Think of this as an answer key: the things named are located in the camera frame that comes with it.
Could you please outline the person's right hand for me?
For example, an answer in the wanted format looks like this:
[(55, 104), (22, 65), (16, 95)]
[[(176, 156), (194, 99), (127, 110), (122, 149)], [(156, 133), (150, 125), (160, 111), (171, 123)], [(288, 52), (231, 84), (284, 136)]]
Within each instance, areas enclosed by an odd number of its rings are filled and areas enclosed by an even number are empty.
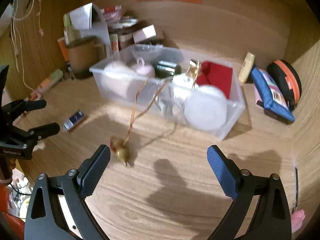
[(305, 211), (298, 210), (295, 211), (291, 216), (291, 231), (292, 233), (297, 232), (303, 225), (303, 220), (305, 219)]

